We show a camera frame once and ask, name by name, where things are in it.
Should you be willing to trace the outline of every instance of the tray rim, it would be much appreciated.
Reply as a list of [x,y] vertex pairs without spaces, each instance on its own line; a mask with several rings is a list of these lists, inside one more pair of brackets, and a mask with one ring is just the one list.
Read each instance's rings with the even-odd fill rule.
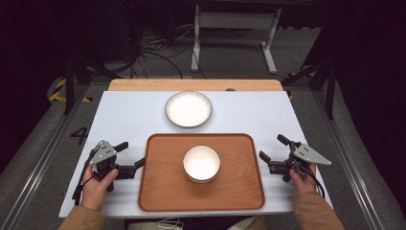
[[143,207],[142,203],[141,203],[141,195],[142,195],[142,189],[144,187],[144,178],[145,178],[145,170],[143,170],[142,176],[141,176],[141,182],[140,182],[140,190],[138,193],[138,199],[137,199],[137,203],[138,206],[140,207],[140,209],[144,212],[169,212],[169,213],[176,213],[176,212],[207,212],[207,211],[242,211],[242,210],[258,210],[261,209],[264,205],[265,205],[265,193],[263,190],[263,184],[262,184],[262,178],[260,176],[260,171],[259,171],[259,163],[258,163],[258,158],[257,158],[257,154],[256,154],[256,149],[255,149],[255,144],[254,144],[254,139],[251,137],[251,135],[247,134],[247,133],[154,133],[152,135],[150,135],[147,139],[147,145],[146,145],[146,163],[145,166],[147,165],[147,148],[149,147],[149,142],[154,138],[154,137],[158,137],[158,136],[244,136],[245,138],[248,138],[250,140],[251,143],[251,147],[253,149],[253,154],[254,154],[254,164],[256,166],[256,171],[257,171],[257,175],[258,175],[258,180],[259,180],[259,191],[260,191],[260,200],[261,202],[259,203],[259,205],[255,208],[239,208],[239,209],[210,209],[210,210],[179,210],[179,211],[168,211],[168,210],[148,210],[145,207]]

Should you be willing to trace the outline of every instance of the tan sleeve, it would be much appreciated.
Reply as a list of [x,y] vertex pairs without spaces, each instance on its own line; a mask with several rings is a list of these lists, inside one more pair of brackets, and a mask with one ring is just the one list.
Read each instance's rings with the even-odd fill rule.
[[75,206],[58,230],[100,230],[104,216],[94,210]]
[[344,229],[329,204],[316,192],[292,198],[293,212],[301,229]]

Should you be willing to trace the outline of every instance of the metal frame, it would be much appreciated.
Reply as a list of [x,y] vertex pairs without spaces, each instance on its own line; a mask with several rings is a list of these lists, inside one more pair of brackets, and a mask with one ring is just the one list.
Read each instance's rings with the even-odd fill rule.
[[[88,85],[81,85],[78,89],[76,100],[81,100],[86,91],[88,89]],[[44,150],[41,158],[39,159],[38,163],[36,164],[33,172],[28,177],[27,182],[22,189],[18,199],[15,201],[14,205],[9,212],[6,220],[4,221],[1,229],[15,229],[18,221],[22,218],[27,206],[29,205],[31,199],[33,198],[36,189],[38,188],[39,184],[41,183],[42,178],[45,175],[45,172],[48,170],[49,165],[51,164],[54,155],[56,154],[57,148],[59,143],[62,139],[62,134],[69,126],[70,121],[75,114],[75,111],[78,109],[80,103],[75,103],[72,107],[72,110],[66,115],[63,116],[60,120],[59,124],[56,127],[56,131],[53,134],[48,146]]]
[[269,73],[276,74],[277,68],[272,58],[270,47],[278,26],[281,9],[275,13],[236,13],[236,12],[200,12],[196,5],[194,16],[194,45],[192,54],[192,72],[199,69],[200,28],[238,28],[269,30],[266,42],[262,42],[262,51]]
[[323,114],[324,122],[326,123],[329,132],[331,133],[334,142],[339,151],[339,158],[341,164],[346,172],[347,178],[350,181],[350,185],[354,191],[354,194],[359,202],[362,212],[364,213],[365,219],[370,226],[370,229],[386,229],[381,222],[378,214],[373,207],[370,193],[368,192],[367,186],[364,183],[364,180],[361,177],[361,174],[357,170],[354,162],[350,157],[350,152],[347,150],[346,145],[341,137],[340,132],[338,131],[337,126],[334,121],[329,119],[329,115],[326,114],[324,110],[325,100],[320,91],[312,91],[314,100],[320,112]]

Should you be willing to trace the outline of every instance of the hand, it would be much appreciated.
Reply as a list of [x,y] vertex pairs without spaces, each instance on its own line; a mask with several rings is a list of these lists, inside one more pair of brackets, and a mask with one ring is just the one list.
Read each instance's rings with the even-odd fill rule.
[[[316,174],[316,164],[310,163],[309,168],[314,174]],[[316,191],[316,181],[314,181],[313,178],[311,178],[308,174],[300,175],[298,173],[295,173],[295,171],[292,169],[289,171],[289,174],[293,180],[293,183],[295,183],[296,195],[302,195]]]
[[113,182],[118,173],[117,170],[112,170],[102,181],[99,181],[93,175],[92,166],[87,166],[83,176],[83,183],[89,178],[90,180],[83,186],[80,206],[97,212],[101,211],[104,200],[107,197],[107,187]]

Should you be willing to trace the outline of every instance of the white bowl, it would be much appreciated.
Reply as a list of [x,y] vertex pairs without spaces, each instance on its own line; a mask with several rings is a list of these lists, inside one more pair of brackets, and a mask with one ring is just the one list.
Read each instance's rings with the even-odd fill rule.
[[220,157],[214,149],[195,146],[186,152],[183,167],[188,177],[197,183],[211,181],[220,169]]
[[201,93],[185,91],[170,97],[165,112],[168,118],[180,127],[197,127],[209,119],[212,104]]

